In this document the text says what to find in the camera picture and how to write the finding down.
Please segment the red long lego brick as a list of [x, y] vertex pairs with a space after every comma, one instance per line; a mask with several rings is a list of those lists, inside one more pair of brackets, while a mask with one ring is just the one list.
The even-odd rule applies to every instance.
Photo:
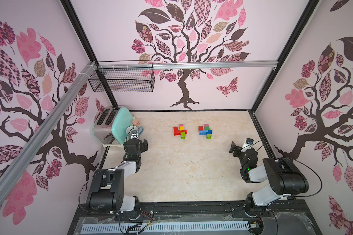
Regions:
[[177, 131], [174, 131], [174, 135], [175, 135], [175, 136], [181, 135], [181, 133], [184, 133], [184, 134], [186, 135], [186, 134], [187, 134], [187, 131], [186, 131], [186, 130], [182, 130], [182, 131], [177, 130]]

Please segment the blue long lego brick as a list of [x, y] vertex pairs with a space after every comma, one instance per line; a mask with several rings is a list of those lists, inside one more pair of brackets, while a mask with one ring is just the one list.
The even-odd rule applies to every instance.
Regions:
[[212, 135], [212, 130], [203, 130], [203, 131], [199, 131], [200, 135]]

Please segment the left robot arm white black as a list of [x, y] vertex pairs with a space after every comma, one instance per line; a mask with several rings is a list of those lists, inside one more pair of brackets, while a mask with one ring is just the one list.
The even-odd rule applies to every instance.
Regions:
[[125, 195], [125, 179], [137, 173], [141, 167], [141, 155], [148, 151], [146, 139], [130, 139], [124, 142], [122, 163], [114, 168], [97, 170], [82, 189], [90, 184], [86, 202], [78, 203], [80, 208], [89, 213], [99, 212], [130, 212], [133, 216], [140, 215], [140, 201], [136, 196]]

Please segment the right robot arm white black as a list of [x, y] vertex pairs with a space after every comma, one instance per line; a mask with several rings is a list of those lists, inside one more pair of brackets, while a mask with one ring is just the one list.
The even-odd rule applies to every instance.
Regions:
[[264, 158], [263, 164], [257, 165], [258, 151], [253, 148], [255, 144], [253, 139], [247, 138], [242, 146], [232, 142], [229, 150], [229, 153], [240, 161], [239, 172], [243, 181], [268, 182], [258, 191], [247, 195], [243, 210], [248, 217], [256, 217], [272, 203], [283, 198], [301, 198], [300, 194], [309, 190], [308, 180], [294, 164], [296, 162], [294, 159]]

